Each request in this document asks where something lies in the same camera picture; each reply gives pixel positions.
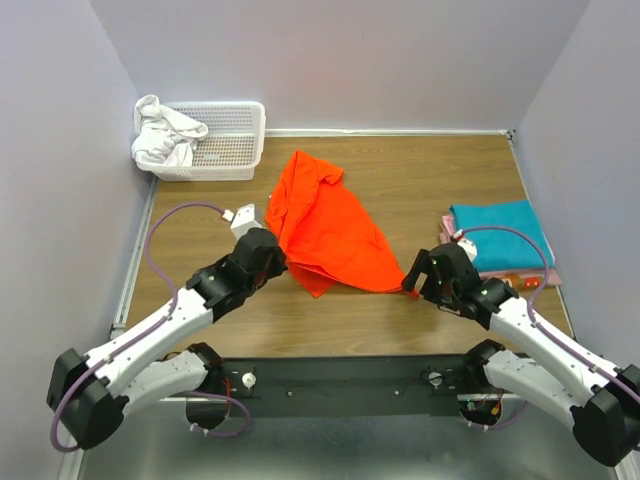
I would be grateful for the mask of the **orange t shirt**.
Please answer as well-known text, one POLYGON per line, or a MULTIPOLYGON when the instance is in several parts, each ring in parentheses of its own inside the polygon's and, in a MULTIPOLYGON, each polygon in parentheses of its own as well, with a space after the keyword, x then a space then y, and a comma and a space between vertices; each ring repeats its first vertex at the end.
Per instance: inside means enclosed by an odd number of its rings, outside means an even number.
POLYGON ((376 294, 401 290, 405 274, 382 230, 344 185, 344 170, 297 150, 265 215, 289 272, 314 298, 343 284, 376 294))

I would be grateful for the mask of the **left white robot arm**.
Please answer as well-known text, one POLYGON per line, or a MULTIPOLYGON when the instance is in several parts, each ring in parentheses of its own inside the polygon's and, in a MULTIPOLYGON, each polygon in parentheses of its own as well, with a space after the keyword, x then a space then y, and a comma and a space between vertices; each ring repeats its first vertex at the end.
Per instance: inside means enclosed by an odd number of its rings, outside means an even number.
POLYGON ((214 393, 220 368, 187 351, 172 361, 159 355, 187 336, 214 324, 272 278, 286 270, 276 236, 252 227, 233 251, 197 270, 171 300, 125 334, 85 354, 70 348, 55 360, 46 401, 54 413, 50 441, 60 443, 64 426, 75 448, 88 450, 108 439, 137 406, 175 393, 214 393))

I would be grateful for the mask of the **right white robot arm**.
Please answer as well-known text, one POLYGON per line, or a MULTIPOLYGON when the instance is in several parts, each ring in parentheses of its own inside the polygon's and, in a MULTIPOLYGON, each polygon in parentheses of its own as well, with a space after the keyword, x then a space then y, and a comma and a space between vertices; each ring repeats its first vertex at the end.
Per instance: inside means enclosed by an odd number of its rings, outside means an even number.
POLYGON ((516 343, 518 356, 485 340, 465 355, 460 379, 518 395, 553 416, 594 460, 615 467, 639 445, 639 369, 620 368, 558 330, 507 283, 483 279, 457 243, 417 254, 402 282, 406 292, 478 323, 516 343))

